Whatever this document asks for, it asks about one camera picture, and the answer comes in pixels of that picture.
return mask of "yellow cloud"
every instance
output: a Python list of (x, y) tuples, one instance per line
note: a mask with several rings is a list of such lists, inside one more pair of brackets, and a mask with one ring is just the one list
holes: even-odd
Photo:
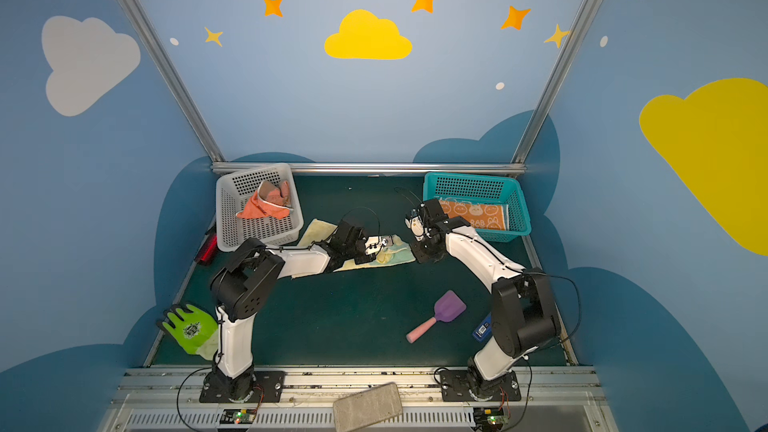
[(728, 235), (768, 255), (768, 86), (726, 79), (658, 96), (640, 128)]
[(368, 10), (350, 12), (341, 21), (339, 33), (326, 39), (326, 53), (337, 59), (403, 59), (412, 48), (394, 22)]

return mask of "orange cloth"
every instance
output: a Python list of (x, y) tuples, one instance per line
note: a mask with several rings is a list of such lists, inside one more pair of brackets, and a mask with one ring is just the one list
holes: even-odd
[(259, 184), (242, 212), (238, 212), (238, 218), (285, 218), (290, 215), (290, 205), (288, 182), (283, 182), (277, 188), (272, 182), (267, 180)]
[(450, 218), (464, 217), (474, 228), (490, 230), (506, 230), (507, 228), (504, 220), (504, 206), (469, 204), (442, 199), (440, 199), (440, 206)]

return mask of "white plastic basket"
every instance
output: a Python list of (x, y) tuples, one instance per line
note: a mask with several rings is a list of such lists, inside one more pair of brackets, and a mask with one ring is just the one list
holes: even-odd
[[(290, 185), (291, 213), (282, 219), (274, 217), (238, 218), (259, 184), (268, 180), (276, 187), (287, 180)], [(304, 226), (299, 196), (288, 164), (277, 163), (244, 172), (227, 174), (216, 181), (216, 234), (219, 250), (232, 252), (245, 239), (256, 237), (265, 244), (283, 245), (299, 238)]]

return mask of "pink handle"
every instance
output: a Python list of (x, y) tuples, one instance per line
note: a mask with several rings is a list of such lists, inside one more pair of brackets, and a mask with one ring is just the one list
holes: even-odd
[(436, 318), (431, 318), (427, 322), (424, 322), (423, 324), (419, 325), (417, 328), (413, 329), (410, 334), (406, 336), (408, 339), (408, 342), (413, 344), (416, 342), (416, 340), (424, 335), (424, 332), (427, 332), (431, 326), (433, 326), (437, 322)]

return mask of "wall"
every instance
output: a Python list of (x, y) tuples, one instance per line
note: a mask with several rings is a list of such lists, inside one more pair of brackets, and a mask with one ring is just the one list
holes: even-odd
[(94, 430), (189, 267), (215, 177), (115, 0), (0, 11), (0, 430)]
[(226, 158), (317, 162), (508, 160), (581, 3), (140, 1)]
[(768, 422), (766, 28), (765, 0), (605, 0), (529, 157), (534, 243), (580, 285), (623, 432)]

